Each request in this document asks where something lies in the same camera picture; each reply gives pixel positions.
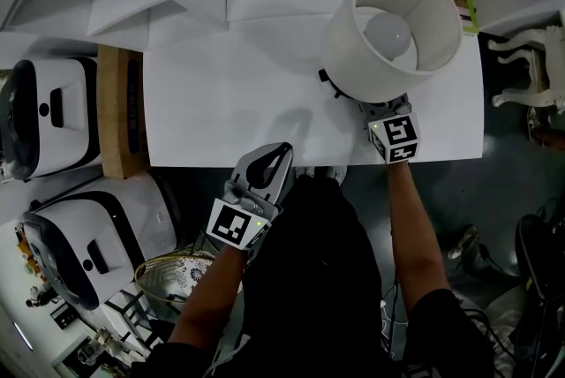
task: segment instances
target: white table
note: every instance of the white table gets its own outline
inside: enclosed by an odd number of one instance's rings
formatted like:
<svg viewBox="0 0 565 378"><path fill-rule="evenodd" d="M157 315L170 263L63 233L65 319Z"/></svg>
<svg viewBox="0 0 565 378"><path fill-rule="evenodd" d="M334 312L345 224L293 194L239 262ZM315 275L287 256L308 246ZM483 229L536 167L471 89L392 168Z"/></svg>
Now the white table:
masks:
<svg viewBox="0 0 565 378"><path fill-rule="evenodd" d="M357 105L335 99L318 77L320 38L329 19L324 12L341 0L283 0L278 7L276 1L229 0L233 21L227 33L145 54L154 166L233 167L241 155L277 141L293 145L297 166L382 163L366 140ZM313 13L318 5L322 13ZM270 17L249 19L257 11ZM278 11L283 16L273 17ZM464 36L448 67L409 97L422 136L416 161L482 155L476 37Z"/></svg>

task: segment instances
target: wooden board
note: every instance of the wooden board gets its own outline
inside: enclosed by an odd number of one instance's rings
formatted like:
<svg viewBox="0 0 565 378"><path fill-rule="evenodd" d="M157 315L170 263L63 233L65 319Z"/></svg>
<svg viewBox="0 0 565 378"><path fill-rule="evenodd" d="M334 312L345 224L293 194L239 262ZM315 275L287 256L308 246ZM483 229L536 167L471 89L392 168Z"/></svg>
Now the wooden board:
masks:
<svg viewBox="0 0 565 378"><path fill-rule="evenodd" d="M102 168L108 178L128 178L150 166L142 74L142 53L99 47L98 135Z"/></svg>

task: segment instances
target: chair leg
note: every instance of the chair leg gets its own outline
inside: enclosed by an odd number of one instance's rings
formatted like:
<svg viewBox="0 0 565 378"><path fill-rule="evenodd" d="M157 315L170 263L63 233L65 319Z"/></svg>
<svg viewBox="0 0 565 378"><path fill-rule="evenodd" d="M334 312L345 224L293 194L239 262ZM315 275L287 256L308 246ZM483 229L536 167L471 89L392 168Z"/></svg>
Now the chair leg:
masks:
<svg viewBox="0 0 565 378"><path fill-rule="evenodd" d="M502 94L495 95L492 99L494 107L499 107L506 102L541 108L553 105L555 103L555 94L550 89L537 94L518 89L505 89L502 91Z"/></svg>
<svg viewBox="0 0 565 378"><path fill-rule="evenodd" d="M517 49L523 45L530 44L531 46L545 50L547 33L545 29L527 29L521 33L516 34L508 42L498 43L493 40L488 41L488 48L495 51L507 51L509 49Z"/></svg>
<svg viewBox="0 0 565 378"><path fill-rule="evenodd" d="M531 51L528 49L519 49L512 53L509 57L499 57L498 62L501 64L510 64L512 61L523 58L531 65Z"/></svg>

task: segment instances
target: light bulb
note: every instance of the light bulb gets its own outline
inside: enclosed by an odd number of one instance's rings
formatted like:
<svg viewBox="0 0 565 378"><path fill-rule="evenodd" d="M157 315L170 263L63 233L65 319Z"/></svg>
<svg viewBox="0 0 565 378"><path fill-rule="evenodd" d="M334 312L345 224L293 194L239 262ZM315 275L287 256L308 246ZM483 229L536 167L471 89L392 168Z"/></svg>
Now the light bulb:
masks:
<svg viewBox="0 0 565 378"><path fill-rule="evenodd" d="M366 24L365 37L389 61L403 55L411 42L408 23L390 12L372 16Z"/></svg>

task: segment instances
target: person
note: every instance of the person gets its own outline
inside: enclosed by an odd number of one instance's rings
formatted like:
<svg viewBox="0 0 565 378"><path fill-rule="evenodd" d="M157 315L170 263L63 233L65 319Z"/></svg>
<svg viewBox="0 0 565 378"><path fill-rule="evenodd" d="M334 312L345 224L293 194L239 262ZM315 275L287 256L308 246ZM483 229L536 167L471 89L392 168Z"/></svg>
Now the person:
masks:
<svg viewBox="0 0 565 378"><path fill-rule="evenodd" d="M166 344L137 376L491 377L493 346L449 289L441 251L408 163L388 166L396 275L409 317L402 361L381 347L381 281L373 249L343 197L344 171L302 170L260 250L224 246L185 302ZM215 349L243 281L236 354Z"/></svg>

